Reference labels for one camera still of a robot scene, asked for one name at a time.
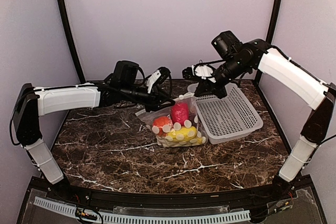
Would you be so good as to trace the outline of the white plastic perforated basket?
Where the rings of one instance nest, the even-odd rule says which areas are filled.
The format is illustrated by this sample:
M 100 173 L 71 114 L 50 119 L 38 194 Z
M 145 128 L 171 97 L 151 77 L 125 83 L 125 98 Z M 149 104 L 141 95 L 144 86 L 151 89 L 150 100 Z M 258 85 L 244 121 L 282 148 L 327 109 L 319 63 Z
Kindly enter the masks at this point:
M 263 121 L 253 105 L 235 84 L 226 86 L 227 96 L 196 98 L 196 108 L 211 144 L 220 144 L 247 137 L 263 127 Z

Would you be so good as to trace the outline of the red bell pepper toy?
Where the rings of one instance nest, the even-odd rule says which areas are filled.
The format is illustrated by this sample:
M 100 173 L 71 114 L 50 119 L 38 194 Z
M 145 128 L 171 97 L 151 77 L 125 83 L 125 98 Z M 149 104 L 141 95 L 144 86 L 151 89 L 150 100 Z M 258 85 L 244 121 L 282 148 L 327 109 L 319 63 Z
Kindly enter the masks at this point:
M 171 109 L 173 123 L 184 124 L 189 118 L 189 108 L 187 103 L 177 103 Z

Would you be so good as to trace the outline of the orange pumpkin toy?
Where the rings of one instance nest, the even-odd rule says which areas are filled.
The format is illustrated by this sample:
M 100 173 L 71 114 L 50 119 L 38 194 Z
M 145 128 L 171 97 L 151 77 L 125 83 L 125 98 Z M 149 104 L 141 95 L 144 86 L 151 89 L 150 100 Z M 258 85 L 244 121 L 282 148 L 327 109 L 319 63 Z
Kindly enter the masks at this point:
M 173 122 L 168 116 L 156 118 L 152 124 L 152 132 L 156 135 L 164 135 L 173 127 Z

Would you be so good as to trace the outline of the clear polka dot zip bag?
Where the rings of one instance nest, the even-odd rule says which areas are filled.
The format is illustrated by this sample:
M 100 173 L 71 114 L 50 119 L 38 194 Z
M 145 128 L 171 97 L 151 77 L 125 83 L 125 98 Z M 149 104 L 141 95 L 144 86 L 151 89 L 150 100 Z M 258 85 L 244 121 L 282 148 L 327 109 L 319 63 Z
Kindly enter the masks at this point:
M 189 117 L 190 117 L 191 113 L 197 113 L 196 97 L 194 97 L 193 93 L 188 92 L 188 93 L 185 93 L 183 95 L 180 95 L 178 98 L 174 99 L 174 102 L 175 102 L 175 104 L 177 104 L 177 103 L 187 103 L 188 104 L 188 108 L 189 108 Z M 171 118 L 171 109 L 172 109 L 172 107 L 174 105 L 168 105 L 166 108 L 162 108 L 162 109 L 160 109 L 158 111 L 155 111 L 155 112 L 147 112 L 147 111 L 145 111 L 143 109 L 143 110 L 137 112 L 135 115 L 152 132 L 152 124 L 153 124 L 153 121 L 156 118 L 161 117 L 161 116 L 168 116 L 170 119 L 172 119 Z M 173 123 L 173 127 L 172 127 L 172 129 L 170 131 L 172 131 L 172 130 L 180 130 L 181 127 L 190 128 L 191 126 L 192 126 L 192 123 L 191 123 L 191 121 L 188 118 L 188 120 L 186 120 L 184 122 L 184 124 L 182 124 L 182 125 L 179 124 L 179 123 Z M 201 134 L 207 138 L 207 135 L 206 135 L 206 133 L 204 131 L 204 128 L 202 126 L 202 123 L 201 123 L 200 119 L 199 119 L 198 127 L 196 127 L 196 129 L 198 131 L 200 131 Z M 157 137 L 157 136 L 159 136 L 159 137 L 165 137 L 166 134 L 164 134 L 164 135 L 156 135 L 156 134 L 154 134 L 154 135 L 155 135 L 155 137 Z

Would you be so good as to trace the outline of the yellow corn toy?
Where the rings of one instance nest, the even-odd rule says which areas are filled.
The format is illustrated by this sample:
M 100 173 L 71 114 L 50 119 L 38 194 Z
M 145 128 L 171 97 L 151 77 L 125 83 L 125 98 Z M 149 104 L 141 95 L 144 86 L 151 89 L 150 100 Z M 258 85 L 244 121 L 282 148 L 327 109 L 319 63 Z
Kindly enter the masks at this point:
M 165 138 L 170 138 L 170 141 L 175 142 L 188 141 L 191 143 L 190 146 L 198 146 L 207 142 L 207 138 L 194 126 L 190 128 L 181 127 L 180 130 L 172 130 L 166 134 Z

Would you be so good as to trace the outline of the dark red grape bunch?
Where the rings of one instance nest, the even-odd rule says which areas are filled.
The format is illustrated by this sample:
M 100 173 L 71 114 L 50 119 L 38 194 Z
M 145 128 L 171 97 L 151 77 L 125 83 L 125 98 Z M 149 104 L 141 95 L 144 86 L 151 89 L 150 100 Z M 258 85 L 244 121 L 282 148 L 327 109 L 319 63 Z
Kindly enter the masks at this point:
M 199 119 L 198 119 L 198 114 L 197 113 L 191 113 L 189 120 L 191 121 L 192 125 L 194 127 L 198 127 Z

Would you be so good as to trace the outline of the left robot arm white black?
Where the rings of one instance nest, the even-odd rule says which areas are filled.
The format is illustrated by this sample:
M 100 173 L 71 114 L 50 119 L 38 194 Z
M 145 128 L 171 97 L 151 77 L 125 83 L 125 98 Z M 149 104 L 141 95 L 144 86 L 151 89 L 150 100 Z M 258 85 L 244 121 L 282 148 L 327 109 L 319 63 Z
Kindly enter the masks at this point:
M 31 83 L 22 86 L 9 121 L 11 142 L 26 150 L 61 200 L 71 200 L 74 189 L 66 183 L 66 175 L 43 140 L 39 118 L 59 111 L 105 108 L 122 101 L 141 104 L 147 112 L 173 105 L 172 93 L 160 88 L 165 80 L 172 79 L 170 70 L 159 67 L 136 83 L 137 74 L 142 72 L 137 63 L 122 60 L 101 81 L 49 88 L 33 87 Z

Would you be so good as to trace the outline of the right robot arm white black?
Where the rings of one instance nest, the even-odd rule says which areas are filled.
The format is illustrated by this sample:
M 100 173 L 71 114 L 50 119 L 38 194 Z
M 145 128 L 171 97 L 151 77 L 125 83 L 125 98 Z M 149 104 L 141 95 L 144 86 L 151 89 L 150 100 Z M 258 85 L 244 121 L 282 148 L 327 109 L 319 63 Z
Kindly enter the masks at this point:
M 312 109 L 299 139 L 268 187 L 269 197 L 278 200 L 290 190 L 292 181 L 319 146 L 330 140 L 326 134 L 335 106 L 335 84 L 315 77 L 277 46 L 262 39 L 243 43 L 231 31 L 224 31 L 212 40 L 212 46 L 221 57 L 219 67 L 214 68 L 212 62 L 191 67 L 191 76 L 199 81 L 197 97 L 213 94 L 224 98 L 228 83 L 259 70 L 285 85 Z

